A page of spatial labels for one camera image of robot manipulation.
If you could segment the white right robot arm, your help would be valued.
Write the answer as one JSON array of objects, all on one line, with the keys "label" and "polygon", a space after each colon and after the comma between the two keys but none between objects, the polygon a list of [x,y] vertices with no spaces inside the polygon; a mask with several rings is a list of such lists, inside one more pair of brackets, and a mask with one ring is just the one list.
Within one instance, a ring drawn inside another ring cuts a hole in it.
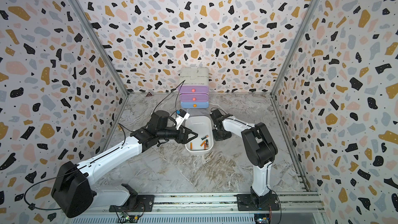
[{"label": "white right robot arm", "polygon": [[231,114],[223,114],[220,109],[211,111],[210,117],[215,141],[227,140],[233,134],[242,139],[247,158],[254,166],[251,193],[260,199],[268,196],[271,193],[271,168],[278,148],[267,126],[262,122],[244,122]]}]

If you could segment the white plastic storage tray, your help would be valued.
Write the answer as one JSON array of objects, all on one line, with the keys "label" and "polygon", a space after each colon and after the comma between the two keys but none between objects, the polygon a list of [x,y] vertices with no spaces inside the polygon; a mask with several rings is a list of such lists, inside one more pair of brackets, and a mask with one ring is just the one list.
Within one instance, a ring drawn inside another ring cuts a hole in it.
[{"label": "white plastic storage tray", "polygon": [[[187,143],[185,145],[186,150],[194,156],[201,156],[209,153],[213,146],[214,146],[214,138],[212,134],[212,123],[209,117],[207,116],[194,116],[194,117],[189,117],[188,120],[185,123],[185,127],[191,129],[192,131],[196,132],[198,134],[198,137],[192,141],[193,144],[193,150],[190,150],[190,143]],[[209,135],[209,137],[206,139],[209,142],[209,147],[204,150],[203,146],[201,144],[205,140],[201,140],[202,137]]]}]

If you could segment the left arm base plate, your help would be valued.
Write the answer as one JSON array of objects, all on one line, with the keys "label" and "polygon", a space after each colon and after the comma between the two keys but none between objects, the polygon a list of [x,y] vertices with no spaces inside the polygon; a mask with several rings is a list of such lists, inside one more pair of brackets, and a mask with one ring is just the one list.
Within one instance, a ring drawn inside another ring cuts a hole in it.
[{"label": "left arm base plate", "polygon": [[111,205],[109,212],[151,212],[154,204],[155,195],[136,195],[130,196],[121,206]]}]

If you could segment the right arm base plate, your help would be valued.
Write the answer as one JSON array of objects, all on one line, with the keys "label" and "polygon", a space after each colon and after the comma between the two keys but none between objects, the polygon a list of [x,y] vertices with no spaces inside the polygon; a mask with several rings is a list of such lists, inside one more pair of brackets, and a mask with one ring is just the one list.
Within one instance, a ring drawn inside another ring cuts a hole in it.
[{"label": "right arm base plate", "polygon": [[279,211],[277,196],[273,193],[258,197],[256,194],[238,194],[236,196],[239,211]]}]

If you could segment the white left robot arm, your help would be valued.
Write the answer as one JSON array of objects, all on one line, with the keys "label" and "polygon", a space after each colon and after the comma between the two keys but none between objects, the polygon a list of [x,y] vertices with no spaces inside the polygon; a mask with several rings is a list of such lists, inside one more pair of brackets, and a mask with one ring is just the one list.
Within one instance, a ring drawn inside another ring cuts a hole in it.
[{"label": "white left robot arm", "polygon": [[52,198],[68,218],[100,206],[107,206],[114,212],[136,209],[138,193],[131,186],[97,187],[96,182],[152,146],[160,146],[170,140],[187,144],[197,138],[197,133],[183,126],[189,116],[184,110],[178,110],[176,118],[166,111],[156,111],[144,127],[133,131],[114,147],[78,164],[63,164],[51,191]]}]

